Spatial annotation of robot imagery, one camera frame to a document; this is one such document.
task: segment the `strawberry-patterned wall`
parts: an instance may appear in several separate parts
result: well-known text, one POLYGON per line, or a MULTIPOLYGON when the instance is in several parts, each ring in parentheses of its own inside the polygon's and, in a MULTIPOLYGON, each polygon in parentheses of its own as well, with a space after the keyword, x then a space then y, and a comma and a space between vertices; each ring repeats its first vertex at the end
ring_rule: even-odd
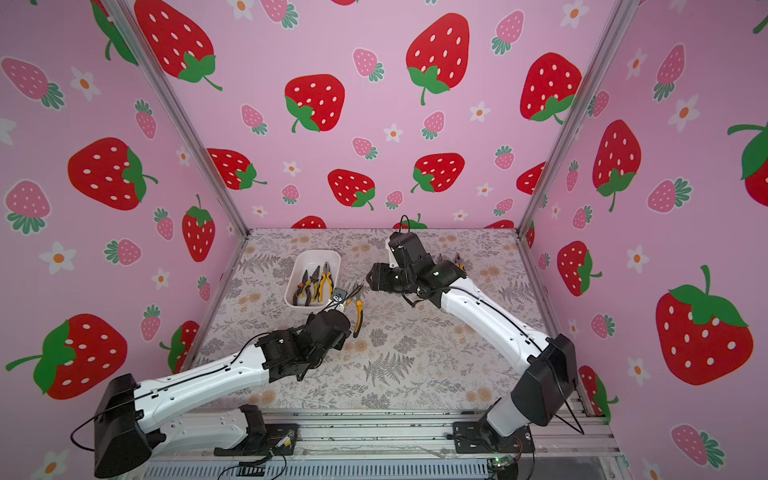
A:
POLYGON ((766 23, 642 2, 528 232, 630 478, 765 471, 766 23))
POLYGON ((518 224, 614 0, 137 0, 250 227, 518 224))
POLYGON ((180 366, 239 237, 99 2, 4 3, 2 477, 92 478, 70 432, 180 366))

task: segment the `floral tablecloth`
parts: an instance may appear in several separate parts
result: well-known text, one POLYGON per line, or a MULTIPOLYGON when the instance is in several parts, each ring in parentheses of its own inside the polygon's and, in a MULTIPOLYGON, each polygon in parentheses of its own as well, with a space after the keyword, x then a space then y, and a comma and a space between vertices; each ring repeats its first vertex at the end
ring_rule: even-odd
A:
MULTIPOLYGON (((283 302, 293 262, 304 250, 341 255, 339 286, 363 279, 386 262, 391 230, 255 230, 195 366, 238 350, 251 336, 298 326, 306 316, 283 302)), ((528 275, 510 230, 416 230, 433 257, 459 253, 479 288, 524 322, 544 329, 528 275)), ((208 406, 244 403, 282 409, 485 409, 518 375, 461 320, 429 302, 410 307, 401 296, 366 285, 364 322, 357 339, 332 350, 302 382, 284 378, 243 389, 208 406)), ((346 311, 354 324, 357 312, 346 311)))

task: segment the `white flower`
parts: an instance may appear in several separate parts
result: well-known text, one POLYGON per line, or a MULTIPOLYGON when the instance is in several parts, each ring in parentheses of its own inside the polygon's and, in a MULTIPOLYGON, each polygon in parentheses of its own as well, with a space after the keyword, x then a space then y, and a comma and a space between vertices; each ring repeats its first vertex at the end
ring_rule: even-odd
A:
POLYGON ((632 77, 637 77, 640 74, 640 66, 643 64, 646 58, 648 58, 648 54, 643 53, 642 50, 638 48, 637 52, 634 54, 634 57, 630 58, 630 60, 627 62, 627 68, 629 69, 627 72, 627 80, 632 77))
POLYGON ((48 262, 48 272, 53 275, 62 268, 74 270, 72 259, 76 253, 76 250, 64 250, 59 242, 54 242, 50 252, 40 254, 40 260, 48 262))
POLYGON ((31 480, 52 480, 54 476, 61 475, 67 471, 65 460, 69 455, 69 450, 62 453, 48 452, 45 454, 43 466, 35 470, 35 473, 29 476, 31 480))
POLYGON ((291 177, 295 177, 301 170, 296 166, 296 162, 283 162, 283 172, 289 174, 291 177))
POLYGON ((481 195, 487 197, 492 191, 493 187, 489 187, 488 184, 485 184, 482 187, 478 187, 478 197, 481 195))
POLYGON ((386 134, 386 140, 394 140, 397 143, 400 143, 400 135, 402 135, 402 130, 397 129, 397 125, 392 124, 390 128, 385 128, 384 133, 386 134))
POLYGON ((13 145, 9 131, 16 128, 16 122, 7 118, 0 118, 0 141, 6 145, 13 145))
POLYGON ((250 8, 253 7, 253 0, 227 0, 227 3, 232 5, 235 20, 240 20, 242 17, 245 17, 248 20, 253 20, 253 16, 250 14, 250 8))
POLYGON ((578 27, 578 19, 589 13, 589 7, 584 5, 584 0, 576 0, 573 5, 566 3, 563 5, 563 21, 560 22, 560 26, 564 27, 570 25, 573 28, 578 27))
POLYGON ((157 268, 157 275, 152 276, 152 281, 155 283, 154 288, 156 290, 159 290, 161 288, 169 287, 168 284, 168 277, 170 276, 170 272, 164 272, 162 268, 157 268))
POLYGON ((637 380, 639 386, 643 386, 643 380, 650 378, 650 373, 643 368, 643 359, 633 360, 632 358, 627 357, 627 360, 629 361, 627 375, 637 380))
POLYGON ((72 74, 74 75, 74 80, 69 82, 69 84, 75 90, 83 92, 85 100, 91 101, 94 95, 101 95, 101 90, 94 85, 94 76, 91 72, 81 73, 77 68, 72 67, 72 74))
POLYGON ((478 105, 477 107, 470 107, 469 111, 471 111, 472 113, 472 116, 469 118, 469 121, 477 120, 477 121, 483 122, 485 121, 485 116, 491 113, 491 109, 485 106, 484 101, 481 101, 480 105, 478 105))
POLYGON ((674 105, 675 110, 677 111, 670 117, 668 123, 670 125, 677 125, 677 133, 681 133, 683 131, 686 123, 692 120, 696 120, 699 117, 699 111, 694 108, 696 107, 696 102, 698 100, 699 94, 695 94, 690 98, 689 101, 678 100, 674 105))

